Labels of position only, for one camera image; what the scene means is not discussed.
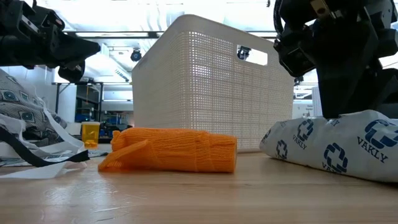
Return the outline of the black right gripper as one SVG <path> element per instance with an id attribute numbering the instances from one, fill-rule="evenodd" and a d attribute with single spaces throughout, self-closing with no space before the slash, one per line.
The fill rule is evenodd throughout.
<path id="1" fill-rule="evenodd" d="M 274 3 L 274 48 L 293 77 L 316 69 L 326 119 L 383 102 L 374 60 L 397 53 L 397 8 L 391 0 L 285 0 Z"/>

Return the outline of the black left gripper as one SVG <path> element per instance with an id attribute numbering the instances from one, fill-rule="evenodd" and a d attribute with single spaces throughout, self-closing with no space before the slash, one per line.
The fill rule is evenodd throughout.
<path id="1" fill-rule="evenodd" d="M 23 66 L 28 69 L 36 65 L 49 64 L 41 56 L 51 49 L 52 66 L 60 67 L 58 75 L 70 83 L 81 80 L 85 72 L 85 59 L 98 53 L 98 43 L 66 35 L 62 30 L 64 21 L 52 10 L 33 1 L 1 0 L 1 66 Z"/>

